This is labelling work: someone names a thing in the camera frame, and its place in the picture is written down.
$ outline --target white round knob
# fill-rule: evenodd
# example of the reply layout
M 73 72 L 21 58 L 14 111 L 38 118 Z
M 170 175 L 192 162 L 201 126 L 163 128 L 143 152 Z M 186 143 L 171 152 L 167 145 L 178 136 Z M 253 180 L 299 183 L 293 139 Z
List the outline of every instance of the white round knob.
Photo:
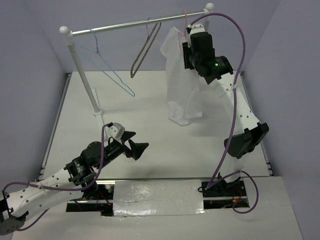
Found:
M 70 33 L 70 30 L 67 26 L 60 27 L 59 31 L 61 34 L 69 34 Z
M 210 11 L 214 9 L 214 4 L 212 2 L 209 2 L 205 5 L 205 8 Z

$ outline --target white table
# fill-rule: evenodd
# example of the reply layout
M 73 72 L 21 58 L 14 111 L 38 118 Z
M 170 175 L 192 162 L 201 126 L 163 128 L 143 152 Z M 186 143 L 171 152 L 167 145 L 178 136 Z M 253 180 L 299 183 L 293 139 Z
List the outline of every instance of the white table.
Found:
M 168 120 L 165 71 L 139 71 L 134 79 L 130 78 L 128 71 L 120 71 L 118 74 L 135 91 L 136 97 L 127 94 L 102 72 L 86 72 L 90 86 L 96 89 L 100 106 L 105 110 L 105 123 L 122 124 L 126 130 L 136 132 L 134 142 L 148 142 L 150 146 L 138 161 L 124 156 L 117 158 L 103 169 L 100 178 L 211 177 L 224 151 L 223 142 L 229 135 L 231 120 L 204 79 L 200 81 L 204 117 L 182 127 Z M 238 85 L 245 95 L 240 77 Z M 79 156 L 89 143 L 100 141 L 100 134 L 101 130 L 97 127 L 80 76 L 78 72 L 74 72 L 50 148 L 44 177 L 54 174 Z M 244 170 L 252 176 L 269 176 L 260 145 L 243 158 L 246 159 Z
M 119 122 L 128 131 L 137 132 L 135 142 L 150 143 L 137 162 L 119 157 L 104 168 L 101 179 L 211 176 L 224 150 L 223 140 L 228 135 L 231 121 L 205 84 L 201 85 L 205 116 L 181 127 L 167 119 L 163 71 L 138 72 L 132 80 L 129 80 L 128 72 L 119 72 L 136 92 L 135 98 L 105 79 L 101 72 L 86 74 L 106 111 L 105 121 Z M 90 142 L 100 140 L 100 129 L 91 111 L 80 77 L 74 72 L 44 177 L 63 168 Z M 98 212 L 66 212 L 67 203 L 63 203 L 50 209 L 29 230 L 15 232 L 13 240 L 302 240 L 282 178 L 269 176 L 261 146 L 246 157 L 245 170 L 256 176 L 254 179 L 260 192 L 258 206 L 249 214 L 237 214 L 232 209 L 211 209 L 188 216 L 102 217 Z M 246 178 L 244 183 L 252 206 L 256 196 L 254 187 Z

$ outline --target wall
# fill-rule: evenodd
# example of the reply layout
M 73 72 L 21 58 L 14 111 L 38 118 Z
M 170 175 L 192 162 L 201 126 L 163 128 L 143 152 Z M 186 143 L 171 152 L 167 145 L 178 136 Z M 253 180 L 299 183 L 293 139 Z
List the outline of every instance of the wall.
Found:
M 66 76 L 24 1 L 0 3 L 0 29 L 2 189 L 39 175 Z
M 281 0 L 244 72 L 305 240 L 320 239 L 320 1 Z
M 59 34 L 60 26 L 66 25 L 71 30 L 101 27 L 147 19 L 148 17 L 166 16 L 200 11 L 209 0 L 25 0 L 33 14 L 38 18 L 41 28 L 57 53 L 65 71 L 75 70 L 63 37 Z M 234 18 L 243 28 L 247 40 L 247 57 L 249 60 L 259 43 L 280 0 L 215 0 L 215 11 L 225 13 Z M 141 70 L 164 70 L 165 58 L 159 49 L 170 28 L 176 26 L 182 30 L 185 20 L 165 22 L 154 42 Z M 214 17 L 210 32 L 214 34 L 217 55 L 229 58 L 234 68 L 241 59 L 241 38 L 232 23 L 221 17 Z M 147 38 L 145 26 L 113 30 L 98 33 L 102 55 L 116 70 L 129 70 L 131 64 Z M 94 47 L 92 35 L 75 39 L 89 47 Z M 97 70 L 86 58 L 80 56 L 84 69 Z

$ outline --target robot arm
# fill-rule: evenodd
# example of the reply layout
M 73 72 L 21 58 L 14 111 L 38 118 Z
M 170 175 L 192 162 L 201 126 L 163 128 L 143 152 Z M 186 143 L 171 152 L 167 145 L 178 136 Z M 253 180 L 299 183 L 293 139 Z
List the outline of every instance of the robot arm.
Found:
M 236 122 L 228 149 L 235 157 L 232 162 L 221 168 L 223 176 L 241 170 L 243 155 L 252 152 L 269 131 L 266 123 L 260 123 L 252 113 L 243 94 L 234 85 L 233 68 L 225 56 L 216 56 L 212 36 L 205 31 L 201 23 L 188 26 L 187 41 L 182 44 L 184 68 L 195 69 L 222 101 L 229 117 L 233 118 L 234 94 L 236 89 Z
M 90 199 L 96 196 L 98 185 L 95 183 L 88 186 L 97 175 L 93 168 L 103 168 L 121 154 L 127 158 L 137 160 L 149 146 L 148 143 L 134 143 L 132 138 L 136 133 L 125 131 L 119 123 L 108 124 L 106 130 L 109 141 L 104 147 L 103 165 L 101 162 L 101 142 L 92 142 L 82 151 L 81 155 L 73 159 L 63 169 L 40 182 L 33 184 L 36 187 L 12 192 L 10 194 L 2 191 L 0 195 L 0 235 L 10 234 L 19 230 L 25 221 L 46 209 L 79 198 Z M 57 188 L 57 190 L 45 189 L 45 187 Z

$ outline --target purple wall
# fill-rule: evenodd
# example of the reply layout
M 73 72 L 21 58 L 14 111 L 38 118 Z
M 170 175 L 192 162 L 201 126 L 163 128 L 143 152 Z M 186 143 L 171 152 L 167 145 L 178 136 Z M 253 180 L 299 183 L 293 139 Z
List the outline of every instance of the purple wall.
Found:
M 244 72 L 305 240 L 320 239 L 319 10 L 319 0 L 281 0 Z
M 75 70 L 63 37 L 59 34 L 62 25 L 71 30 L 101 27 L 105 25 L 172 15 L 183 12 L 200 11 L 210 0 L 25 0 L 37 17 L 41 28 L 48 37 L 54 51 L 67 72 Z M 250 59 L 259 43 L 280 0 L 220 0 L 212 1 L 215 11 L 233 17 L 247 36 L 247 60 Z M 141 70 L 164 70 L 165 58 L 160 46 L 169 29 L 176 26 L 184 29 L 185 20 L 165 22 Z M 214 17 L 210 32 L 214 34 L 217 55 L 225 55 L 236 68 L 241 58 L 241 38 L 232 23 L 221 17 Z M 145 26 L 98 33 L 101 52 L 116 70 L 129 70 L 143 42 L 147 38 Z M 93 47 L 92 35 L 80 36 L 78 42 Z M 88 60 L 80 56 L 85 70 L 97 70 Z
M 0 3 L 0 29 L 2 189 L 39 175 L 66 77 L 23 0 Z

